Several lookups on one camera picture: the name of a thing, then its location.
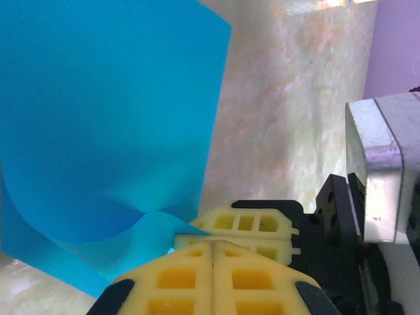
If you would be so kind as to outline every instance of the blue paper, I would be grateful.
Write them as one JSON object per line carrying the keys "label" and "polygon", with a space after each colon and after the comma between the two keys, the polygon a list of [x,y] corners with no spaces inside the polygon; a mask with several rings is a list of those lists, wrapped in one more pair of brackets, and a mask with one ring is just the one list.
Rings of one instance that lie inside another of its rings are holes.
{"label": "blue paper", "polygon": [[55,244],[22,219],[3,182],[1,190],[2,250],[96,298],[116,277],[173,251],[176,234],[206,234],[157,211],[108,240]]}
{"label": "blue paper", "polygon": [[[229,39],[230,26],[195,0],[2,1],[2,250],[76,283],[47,258],[60,265],[71,255],[108,281],[124,268],[94,270],[96,247],[76,244],[137,235],[155,211],[188,230],[181,222],[198,212]],[[10,229],[23,224],[24,233]],[[156,244],[169,239],[161,224],[149,226]],[[129,241],[139,263],[169,250]],[[35,257],[38,246],[49,254]],[[84,277],[74,285],[88,291]]]}

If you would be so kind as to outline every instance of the black rubber tip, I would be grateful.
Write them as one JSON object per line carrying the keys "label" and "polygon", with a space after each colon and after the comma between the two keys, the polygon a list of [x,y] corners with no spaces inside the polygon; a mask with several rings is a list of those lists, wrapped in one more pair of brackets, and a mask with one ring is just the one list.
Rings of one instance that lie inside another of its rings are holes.
{"label": "black rubber tip", "polygon": [[118,315],[134,284],[134,281],[126,279],[110,285],[102,292],[86,315]]}
{"label": "black rubber tip", "polygon": [[404,315],[404,309],[400,303],[394,301],[379,302],[381,315]]}
{"label": "black rubber tip", "polygon": [[311,315],[341,315],[320,288],[306,282],[296,282],[295,287]]}
{"label": "black rubber tip", "polygon": [[415,88],[409,90],[409,92],[420,92],[420,87],[415,87]]}

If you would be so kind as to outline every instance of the yellow foam gripper pad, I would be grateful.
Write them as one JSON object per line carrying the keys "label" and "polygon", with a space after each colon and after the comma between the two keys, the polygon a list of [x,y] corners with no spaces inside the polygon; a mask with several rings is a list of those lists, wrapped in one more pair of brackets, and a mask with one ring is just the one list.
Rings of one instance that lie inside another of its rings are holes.
{"label": "yellow foam gripper pad", "polygon": [[301,254],[301,249],[292,244],[299,229],[293,227],[294,222],[279,209],[233,207],[228,203],[190,224],[211,235],[179,234],[175,237],[175,250],[203,240],[228,240],[285,265],[293,262],[294,255]]}
{"label": "yellow foam gripper pad", "polygon": [[[101,296],[88,315],[338,314],[311,277],[221,240],[156,259],[111,287],[116,290],[119,284],[125,288],[120,285],[123,293],[116,306]],[[113,299],[110,292],[104,296]]]}

